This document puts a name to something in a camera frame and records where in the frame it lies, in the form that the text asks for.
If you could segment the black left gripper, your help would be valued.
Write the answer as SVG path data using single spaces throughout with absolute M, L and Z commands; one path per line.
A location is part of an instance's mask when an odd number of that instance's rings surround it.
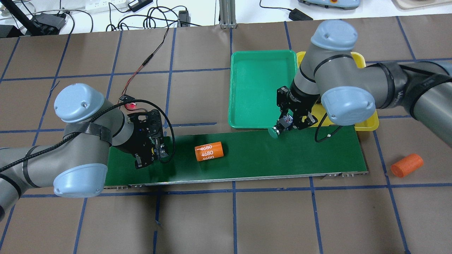
M 145 168 L 157 159 L 160 163 L 168 163 L 160 111 L 152 109 L 128 114 L 127 121 L 133 125 L 133 132 L 131 137 L 122 144 L 122 151 L 134 156 L 135 168 Z M 152 139 L 155 139 L 155 154 L 152 154 Z

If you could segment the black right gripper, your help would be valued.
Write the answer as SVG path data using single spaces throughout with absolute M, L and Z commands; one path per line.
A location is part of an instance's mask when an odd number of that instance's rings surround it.
M 302 92 L 295 86 L 283 86 L 276 90 L 276 105 L 280 108 L 277 120 L 277 131 L 284 132 L 293 129 L 293 120 L 297 122 L 297 129 L 309 128 L 317 123 L 317 118 L 311 114 L 314 104 L 320 95 Z

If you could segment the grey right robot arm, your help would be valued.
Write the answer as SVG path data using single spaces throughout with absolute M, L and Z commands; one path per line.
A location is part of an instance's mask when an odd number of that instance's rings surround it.
M 313 126 L 318 119 L 311 110 L 321 101 L 325 117 L 339 127 L 363 122 L 378 108 L 402 106 L 450 146 L 451 63 L 379 62 L 359 68 L 351 55 L 357 37 L 346 21 L 321 22 L 291 85 L 276 91 L 281 114 L 270 135 Z

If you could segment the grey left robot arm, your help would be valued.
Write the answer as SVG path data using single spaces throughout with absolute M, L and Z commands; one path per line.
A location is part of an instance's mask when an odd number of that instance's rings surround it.
M 133 99 L 112 104 L 99 91 L 84 83 L 64 88 L 54 102 L 55 114 L 66 123 L 63 140 L 52 146 L 1 148 L 1 219 L 23 194 L 32 188 L 53 187 L 66 198 L 89 198 L 102 193 L 111 147 L 131 154 L 135 168 L 171 154 L 163 141 L 164 111 L 154 103 Z

